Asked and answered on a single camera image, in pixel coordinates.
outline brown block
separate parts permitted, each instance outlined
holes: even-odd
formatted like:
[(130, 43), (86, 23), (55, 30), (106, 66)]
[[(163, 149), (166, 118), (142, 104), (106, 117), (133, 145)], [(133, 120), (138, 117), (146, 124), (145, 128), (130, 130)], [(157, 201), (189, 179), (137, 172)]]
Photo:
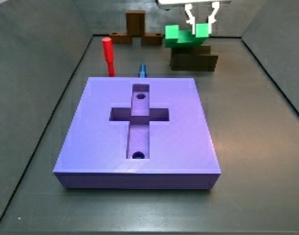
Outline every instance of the brown block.
[(131, 10), (126, 12), (127, 34), (130, 36), (145, 35), (145, 11)]
[(127, 33), (114, 32), (110, 34), (114, 44), (131, 44), (133, 37)]
[(162, 45), (163, 34), (161, 33), (145, 33), (142, 36), (142, 45)]
[(174, 71), (214, 72), (218, 55), (212, 54), (212, 46), (173, 48), (171, 67)]
[(190, 55), (212, 54), (212, 46), (201, 46), (194, 48), (173, 48), (173, 55), (174, 54), (190, 54)]

